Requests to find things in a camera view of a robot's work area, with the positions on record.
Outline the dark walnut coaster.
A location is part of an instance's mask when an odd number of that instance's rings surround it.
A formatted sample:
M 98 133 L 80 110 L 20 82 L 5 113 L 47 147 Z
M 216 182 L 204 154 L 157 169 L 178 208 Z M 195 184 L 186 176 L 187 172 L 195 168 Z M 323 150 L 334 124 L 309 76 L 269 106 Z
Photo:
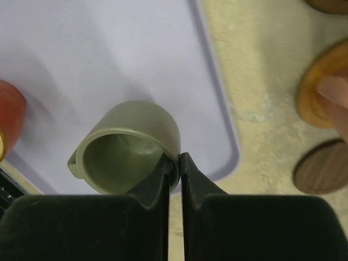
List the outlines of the dark walnut coaster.
M 347 144 L 342 139 L 324 142 L 297 163 L 293 184 L 301 192 L 324 195 L 347 185 Z
M 304 0 L 310 7 L 325 14 L 347 15 L 346 0 Z

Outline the lavender plastic tray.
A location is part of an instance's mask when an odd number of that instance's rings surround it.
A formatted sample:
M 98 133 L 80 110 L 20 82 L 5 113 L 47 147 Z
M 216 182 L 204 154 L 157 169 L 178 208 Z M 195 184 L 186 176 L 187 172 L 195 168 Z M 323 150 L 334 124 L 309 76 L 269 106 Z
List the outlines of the lavender plastic tray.
M 200 1 L 1 1 L 1 79 L 27 101 L 6 162 L 43 194 L 93 194 L 67 161 L 113 106 L 167 110 L 210 179 L 240 148 Z

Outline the olive green mug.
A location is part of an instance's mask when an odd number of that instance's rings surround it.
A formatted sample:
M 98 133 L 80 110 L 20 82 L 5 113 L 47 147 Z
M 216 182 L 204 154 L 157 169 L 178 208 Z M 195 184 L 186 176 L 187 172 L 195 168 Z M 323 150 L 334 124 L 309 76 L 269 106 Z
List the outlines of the olive green mug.
M 179 182 L 181 136 L 174 118 L 148 101 L 127 101 L 109 110 L 70 156 L 67 167 L 104 195 L 124 194 L 165 154 L 172 165 L 170 189 Z

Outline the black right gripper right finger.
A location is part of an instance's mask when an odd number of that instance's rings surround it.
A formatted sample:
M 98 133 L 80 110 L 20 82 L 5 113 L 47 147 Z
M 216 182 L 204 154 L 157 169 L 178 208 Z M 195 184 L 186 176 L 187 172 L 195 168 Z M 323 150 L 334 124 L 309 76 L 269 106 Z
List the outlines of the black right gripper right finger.
M 186 260 L 347 260 L 347 238 L 315 196 L 230 195 L 180 157 Z

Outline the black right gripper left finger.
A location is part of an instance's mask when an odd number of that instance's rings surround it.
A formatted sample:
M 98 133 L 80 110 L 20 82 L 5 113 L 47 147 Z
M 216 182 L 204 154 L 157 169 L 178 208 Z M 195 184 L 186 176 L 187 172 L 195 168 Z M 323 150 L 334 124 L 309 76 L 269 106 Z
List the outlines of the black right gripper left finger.
M 122 195 L 16 199 L 1 219 L 1 260 L 167 260 L 171 162 Z

